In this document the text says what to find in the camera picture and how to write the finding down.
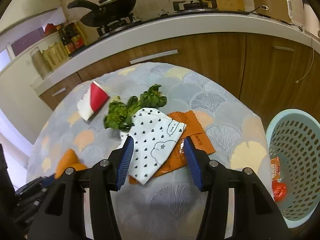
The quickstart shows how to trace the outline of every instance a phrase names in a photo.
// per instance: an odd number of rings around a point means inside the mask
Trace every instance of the wok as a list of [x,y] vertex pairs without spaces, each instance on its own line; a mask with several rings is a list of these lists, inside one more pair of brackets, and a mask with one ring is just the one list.
[[127,17],[133,10],[136,0],[100,0],[100,5],[87,0],[74,0],[68,4],[70,8],[88,8],[91,12],[80,21],[89,27],[101,27],[120,18]]

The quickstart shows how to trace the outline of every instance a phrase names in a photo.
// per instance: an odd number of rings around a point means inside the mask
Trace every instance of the orange cloth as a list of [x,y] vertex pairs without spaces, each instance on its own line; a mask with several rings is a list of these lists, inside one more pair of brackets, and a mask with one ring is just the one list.
[[[197,149],[204,150],[207,154],[215,152],[215,149],[213,148],[209,138],[205,134],[205,131],[203,130],[193,111],[190,110],[186,113],[172,112],[167,116],[178,122],[183,122],[187,124],[187,126],[176,146],[173,148],[168,159],[159,168],[159,170],[156,171],[153,177],[158,177],[160,175],[166,174],[167,172],[174,171],[187,165],[187,160],[182,149],[183,145],[181,145],[181,143],[183,143],[183,140],[187,136],[191,137],[192,142]],[[132,184],[137,183],[137,181],[131,176],[129,176],[129,182]]]
[[60,159],[56,167],[54,178],[58,179],[62,175],[62,173],[65,171],[65,169],[69,167],[75,168],[76,171],[87,169],[87,166],[80,163],[78,156],[72,149],[68,149]]

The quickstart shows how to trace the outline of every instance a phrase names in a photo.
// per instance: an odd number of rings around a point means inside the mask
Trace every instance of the black chair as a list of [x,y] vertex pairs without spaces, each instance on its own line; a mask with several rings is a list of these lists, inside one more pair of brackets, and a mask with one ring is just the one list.
[[25,240],[20,230],[10,220],[10,214],[17,204],[14,187],[7,172],[8,166],[0,144],[0,235],[1,239]]

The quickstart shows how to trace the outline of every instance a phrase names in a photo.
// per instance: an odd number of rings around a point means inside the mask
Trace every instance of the red plastic bag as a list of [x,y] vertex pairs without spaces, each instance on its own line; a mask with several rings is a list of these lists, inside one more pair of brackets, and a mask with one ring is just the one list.
[[281,201],[287,195],[287,186],[277,180],[272,181],[272,191],[275,201]]

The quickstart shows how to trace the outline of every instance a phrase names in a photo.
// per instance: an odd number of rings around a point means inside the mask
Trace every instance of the pot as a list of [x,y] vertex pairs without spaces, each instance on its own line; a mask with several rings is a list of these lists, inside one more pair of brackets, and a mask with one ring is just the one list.
[[254,7],[265,6],[267,10],[258,8],[257,13],[291,24],[292,8],[290,0],[253,0]]
[[80,21],[89,27],[106,26],[108,23],[127,17],[133,10],[136,0],[100,0],[100,5],[87,0],[74,0],[68,4],[71,8],[87,8],[91,12]]

